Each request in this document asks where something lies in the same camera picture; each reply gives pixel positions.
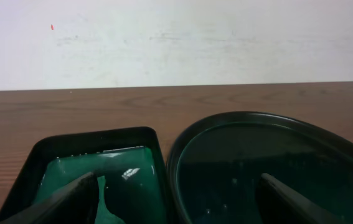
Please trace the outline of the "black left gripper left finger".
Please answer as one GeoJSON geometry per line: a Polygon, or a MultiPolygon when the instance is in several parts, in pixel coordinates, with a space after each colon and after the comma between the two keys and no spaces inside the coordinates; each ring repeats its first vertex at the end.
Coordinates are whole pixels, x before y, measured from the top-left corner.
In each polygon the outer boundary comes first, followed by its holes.
{"type": "Polygon", "coordinates": [[[99,203],[97,176],[88,172],[0,224],[95,223],[99,203]]]}

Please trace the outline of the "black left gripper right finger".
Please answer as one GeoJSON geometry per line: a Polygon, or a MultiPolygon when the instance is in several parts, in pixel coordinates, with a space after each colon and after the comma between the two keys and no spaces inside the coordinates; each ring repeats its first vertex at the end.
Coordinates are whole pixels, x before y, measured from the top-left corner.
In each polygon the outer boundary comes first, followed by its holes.
{"type": "Polygon", "coordinates": [[[343,224],[344,221],[313,203],[270,174],[263,173],[255,200],[264,224],[343,224]]]}

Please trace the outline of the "green scouring sponge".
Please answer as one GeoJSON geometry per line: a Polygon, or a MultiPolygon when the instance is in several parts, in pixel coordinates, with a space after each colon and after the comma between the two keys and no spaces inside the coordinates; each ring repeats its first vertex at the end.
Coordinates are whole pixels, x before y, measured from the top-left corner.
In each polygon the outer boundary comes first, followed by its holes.
{"type": "Polygon", "coordinates": [[[97,178],[99,189],[99,201],[96,213],[95,224],[125,224],[125,222],[108,211],[105,203],[105,176],[97,178]]]}

